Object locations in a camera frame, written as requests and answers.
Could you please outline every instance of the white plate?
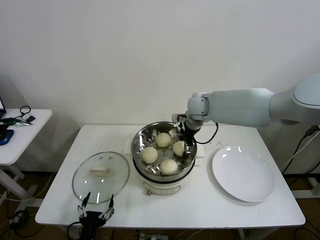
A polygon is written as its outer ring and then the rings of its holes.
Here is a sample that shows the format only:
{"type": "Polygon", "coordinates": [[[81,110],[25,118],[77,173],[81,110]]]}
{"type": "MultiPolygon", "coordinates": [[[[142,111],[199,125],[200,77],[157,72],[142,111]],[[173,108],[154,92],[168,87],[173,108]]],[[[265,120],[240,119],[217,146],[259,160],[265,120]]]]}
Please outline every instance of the white plate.
{"type": "Polygon", "coordinates": [[[224,190],[246,202],[262,202],[275,188],[272,171],[260,155],[248,147],[221,148],[213,157],[212,169],[224,190]]]}

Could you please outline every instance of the blue object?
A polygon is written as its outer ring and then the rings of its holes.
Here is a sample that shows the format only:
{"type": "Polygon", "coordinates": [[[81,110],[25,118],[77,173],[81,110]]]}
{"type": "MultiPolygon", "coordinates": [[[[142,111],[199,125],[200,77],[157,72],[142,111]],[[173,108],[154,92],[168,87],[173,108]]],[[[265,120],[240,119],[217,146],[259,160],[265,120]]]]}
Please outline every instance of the blue object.
{"type": "Polygon", "coordinates": [[[13,130],[5,130],[4,134],[0,136],[0,146],[7,144],[14,133],[13,130]]]}

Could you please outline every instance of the steamed bun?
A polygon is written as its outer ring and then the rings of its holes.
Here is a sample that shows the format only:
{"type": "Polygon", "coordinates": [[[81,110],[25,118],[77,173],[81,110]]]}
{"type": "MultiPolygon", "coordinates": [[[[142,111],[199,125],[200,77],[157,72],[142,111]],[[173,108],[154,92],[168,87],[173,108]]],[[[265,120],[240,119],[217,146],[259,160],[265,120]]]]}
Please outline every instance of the steamed bun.
{"type": "Polygon", "coordinates": [[[171,137],[168,133],[162,132],[155,137],[156,144],[161,148],[166,148],[171,144],[171,137]]]}
{"type": "Polygon", "coordinates": [[[185,142],[184,141],[177,141],[173,144],[173,152],[175,155],[182,157],[185,151],[185,142]]]}
{"type": "Polygon", "coordinates": [[[160,164],[160,170],[163,174],[173,174],[178,171],[178,164],[173,159],[167,159],[160,164]]]}
{"type": "Polygon", "coordinates": [[[143,150],[142,161],[146,164],[153,164],[158,158],[158,152],[154,147],[148,146],[143,150]]]}

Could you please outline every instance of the electrical cable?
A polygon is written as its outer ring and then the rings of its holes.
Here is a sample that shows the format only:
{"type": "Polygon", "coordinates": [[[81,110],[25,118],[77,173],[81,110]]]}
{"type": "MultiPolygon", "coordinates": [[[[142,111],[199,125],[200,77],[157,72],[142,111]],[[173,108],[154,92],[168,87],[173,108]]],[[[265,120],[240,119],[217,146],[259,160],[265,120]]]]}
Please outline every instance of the electrical cable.
{"type": "Polygon", "coordinates": [[[126,237],[125,240],[128,240],[129,238],[131,238],[132,236],[137,235],[137,234],[140,234],[140,232],[135,232],[135,233],[130,234],[129,236],[126,237]]]}
{"type": "Polygon", "coordinates": [[[186,240],[190,240],[194,235],[197,235],[198,233],[202,232],[203,229],[199,230],[199,231],[196,231],[195,233],[191,234],[190,237],[188,237],[186,240]]]}
{"type": "Polygon", "coordinates": [[[11,240],[14,237],[15,232],[12,229],[10,230],[5,235],[6,240],[11,240]]]}
{"type": "Polygon", "coordinates": [[[206,141],[206,142],[199,142],[199,141],[197,141],[197,140],[195,139],[195,137],[193,137],[193,140],[194,140],[197,144],[208,144],[208,143],[210,143],[211,140],[214,139],[214,137],[216,136],[216,134],[217,134],[217,132],[218,132],[218,129],[219,129],[219,125],[218,125],[217,122],[215,123],[215,126],[216,126],[216,130],[215,130],[213,136],[212,136],[208,141],[206,141]]]}
{"type": "Polygon", "coordinates": [[[7,230],[5,230],[5,231],[0,235],[0,239],[2,239],[2,237],[3,237],[4,235],[6,235],[7,232],[9,232],[9,230],[10,230],[10,228],[8,228],[7,230]]]}
{"type": "Polygon", "coordinates": [[[173,240],[176,240],[180,235],[184,234],[187,231],[187,229],[185,229],[184,231],[180,232],[177,236],[175,236],[175,238],[173,240]]]}
{"type": "Polygon", "coordinates": [[[79,224],[80,222],[79,221],[74,221],[73,223],[71,223],[68,228],[66,229],[66,236],[68,238],[68,240],[72,240],[72,238],[70,237],[70,234],[69,234],[69,230],[70,228],[75,225],[75,224],[79,224]]]}
{"type": "Polygon", "coordinates": [[[30,198],[27,198],[27,199],[22,199],[22,200],[17,200],[17,199],[12,199],[12,198],[7,198],[5,197],[4,199],[6,200],[9,200],[9,201],[13,201],[13,202],[26,202],[26,201],[29,201],[31,199],[34,199],[36,198],[37,196],[39,196],[40,194],[43,193],[43,191],[48,187],[49,183],[50,183],[50,180],[52,179],[52,177],[56,174],[56,172],[54,172],[50,177],[49,177],[49,180],[48,182],[46,183],[46,185],[44,186],[44,188],[39,192],[37,193],[36,195],[30,197],[30,198]]]}
{"type": "Polygon", "coordinates": [[[288,162],[291,161],[296,155],[298,155],[305,147],[312,142],[313,139],[315,139],[320,134],[320,131],[318,131],[299,151],[297,151],[291,158],[289,158],[288,161],[286,161],[281,168],[283,168],[285,165],[287,165],[288,162]]]}
{"type": "Polygon", "coordinates": [[[111,233],[111,240],[114,240],[115,231],[116,231],[116,229],[115,229],[115,228],[114,228],[114,229],[112,229],[112,233],[111,233]]]}
{"type": "Polygon", "coordinates": [[[305,220],[308,224],[310,224],[317,232],[318,234],[320,234],[320,230],[315,226],[313,225],[310,221],[308,221],[307,219],[305,220]]]}
{"type": "Polygon", "coordinates": [[[6,225],[8,221],[4,221],[1,225],[0,225],[0,228],[2,228],[4,225],[6,225]]]}
{"type": "MultiPolygon", "coordinates": [[[[295,149],[295,151],[294,151],[294,153],[293,153],[293,156],[295,156],[295,154],[297,153],[297,151],[298,151],[298,149],[299,149],[299,147],[300,147],[300,144],[302,143],[302,141],[303,141],[306,137],[307,137],[307,135],[305,134],[305,135],[300,139],[300,141],[299,141],[298,145],[296,146],[296,149],[295,149]]],[[[293,161],[293,160],[294,160],[294,157],[291,158],[289,164],[288,164],[288,165],[285,167],[285,169],[282,171],[282,174],[284,174],[285,171],[289,168],[289,166],[292,164],[292,161],[293,161]]]]}
{"type": "Polygon", "coordinates": [[[307,228],[305,228],[305,227],[300,227],[300,228],[298,228],[298,229],[296,229],[296,230],[294,231],[294,233],[293,233],[294,240],[297,240],[297,232],[298,232],[299,230],[305,230],[305,231],[311,233],[311,234],[314,235],[317,239],[320,240],[320,237],[318,237],[317,234],[315,234],[313,231],[311,231],[311,230],[309,230],[309,229],[307,229],[307,228]]]}
{"type": "Polygon", "coordinates": [[[24,239],[27,239],[27,238],[31,238],[35,235],[37,235],[38,233],[40,233],[40,231],[45,227],[45,225],[42,225],[36,232],[30,234],[30,235],[21,235],[19,232],[17,232],[16,229],[13,229],[14,233],[17,234],[20,238],[24,238],[24,239]]]}

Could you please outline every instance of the stainless steel steamer basket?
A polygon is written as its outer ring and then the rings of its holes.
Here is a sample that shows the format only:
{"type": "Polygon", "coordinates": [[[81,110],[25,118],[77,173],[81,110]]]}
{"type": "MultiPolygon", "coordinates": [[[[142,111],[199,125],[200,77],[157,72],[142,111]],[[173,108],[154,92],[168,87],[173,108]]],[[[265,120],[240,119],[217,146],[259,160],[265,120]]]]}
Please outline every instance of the stainless steel steamer basket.
{"type": "Polygon", "coordinates": [[[149,124],[142,128],[134,137],[131,145],[133,163],[136,170],[146,179],[160,184],[174,183],[183,179],[195,165],[197,144],[193,142],[190,152],[185,157],[174,154],[173,145],[180,140],[181,134],[172,122],[160,121],[149,124]],[[156,144],[156,136],[167,133],[171,136],[171,144],[168,147],[159,147],[156,144]],[[146,147],[154,147],[158,152],[156,162],[146,164],[142,161],[142,153],[146,147]],[[165,175],[160,171],[160,164],[166,159],[175,159],[178,163],[178,172],[165,175]]]}

